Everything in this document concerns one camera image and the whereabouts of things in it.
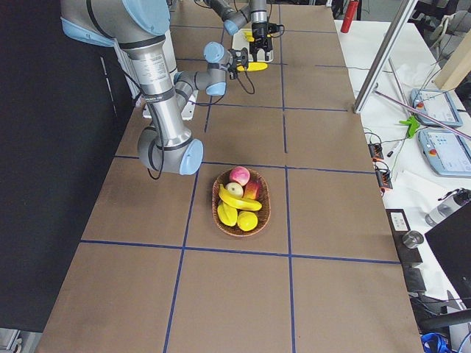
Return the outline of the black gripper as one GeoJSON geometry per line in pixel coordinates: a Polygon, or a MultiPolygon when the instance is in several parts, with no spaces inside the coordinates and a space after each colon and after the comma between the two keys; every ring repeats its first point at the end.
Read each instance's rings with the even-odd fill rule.
{"type": "Polygon", "coordinates": [[[253,41],[249,43],[249,53],[257,55],[260,50],[263,51],[265,61],[273,61],[272,35],[284,33],[284,25],[271,22],[252,23],[253,41]]]}
{"type": "Polygon", "coordinates": [[[236,79],[236,73],[239,71],[247,71],[249,67],[249,52],[247,48],[241,50],[229,49],[231,59],[228,66],[230,79],[236,79]]]}

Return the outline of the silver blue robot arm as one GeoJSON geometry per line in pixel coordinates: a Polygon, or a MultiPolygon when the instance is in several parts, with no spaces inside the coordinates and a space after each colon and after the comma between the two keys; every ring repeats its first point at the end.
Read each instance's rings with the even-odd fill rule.
{"type": "Polygon", "coordinates": [[[246,24],[251,24],[253,41],[249,42],[249,53],[254,62],[257,62],[259,52],[263,52],[263,61],[268,61],[273,50],[273,35],[284,31],[283,24],[272,23],[267,11],[267,1],[254,0],[240,10],[232,8],[226,1],[203,1],[223,21],[224,28],[229,35],[235,35],[246,24]]]}
{"type": "Polygon", "coordinates": [[[138,140],[141,162],[159,172],[196,173],[203,145],[184,125],[182,111],[196,90],[223,96],[227,74],[236,76],[238,67],[248,67],[248,51],[209,42],[206,71],[172,74],[163,49],[170,25],[166,1],[62,1],[60,6],[68,37],[96,46],[118,44],[130,58],[152,117],[138,140]]]}

